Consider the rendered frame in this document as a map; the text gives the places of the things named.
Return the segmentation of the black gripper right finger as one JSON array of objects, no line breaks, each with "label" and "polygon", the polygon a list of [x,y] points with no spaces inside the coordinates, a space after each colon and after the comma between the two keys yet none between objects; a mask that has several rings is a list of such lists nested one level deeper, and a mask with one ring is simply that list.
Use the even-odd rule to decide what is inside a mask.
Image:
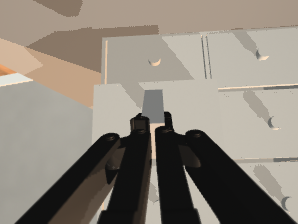
[{"label": "black gripper right finger", "polygon": [[176,133],[162,89],[153,94],[153,143],[161,224],[201,224],[185,170],[221,224],[297,224],[205,132]]}]

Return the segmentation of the white chest of drawers with wooden top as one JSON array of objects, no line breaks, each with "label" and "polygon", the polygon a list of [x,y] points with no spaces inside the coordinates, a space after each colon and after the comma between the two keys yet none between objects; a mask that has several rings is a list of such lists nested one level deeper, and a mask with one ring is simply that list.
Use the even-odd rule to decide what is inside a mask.
[{"label": "white chest of drawers with wooden top", "polygon": [[[122,37],[105,37],[105,38],[102,38],[101,84],[107,83],[107,40],[201,34],[205,79],[211,79],[209,58],[208,58],[207,39],[206,39],[207,34],[260,31],[260,30],[273,30],[273,29],[287,29],[287,28],[298,28],[298,26],[257,28],[257,29],[240,29],[240,30],[223,30],[223,31],[206,31],[206,32],[189,32],[189,33],[173,33],[173,34],[156,34],[156,35],[139,35],[139,36],[122,36]],[[298,92],[298,88],[297,89],[276,89],[276,90],[233,91],[233,92],[218,92],[218,93],[219,93],[219,96],[230,96],[230,95],[274,94],[274,93],[295,93],[295,92]],[[240,168],[289,167],[289,166],[298,166],[298,160],[287,161],[287,162],[268,162],[268,163],[237,163],[237,165]],[[104,202],[102,203],[102,205],[100,206],[100,208],[97,211],[97,221],[98,221],[99,215],[102,210],[104,210]]]}]

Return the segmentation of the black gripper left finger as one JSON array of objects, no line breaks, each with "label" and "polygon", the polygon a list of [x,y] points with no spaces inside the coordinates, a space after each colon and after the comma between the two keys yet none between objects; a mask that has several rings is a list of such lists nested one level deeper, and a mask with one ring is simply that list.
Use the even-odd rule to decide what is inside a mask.
[{"label": "black gripper left finger", "polygon": [[102,135],[15,224],[89,224],[112,188],[97,224],[145,224],[153,94],[145,90],[142,113],[130,119],[130,135]]}]

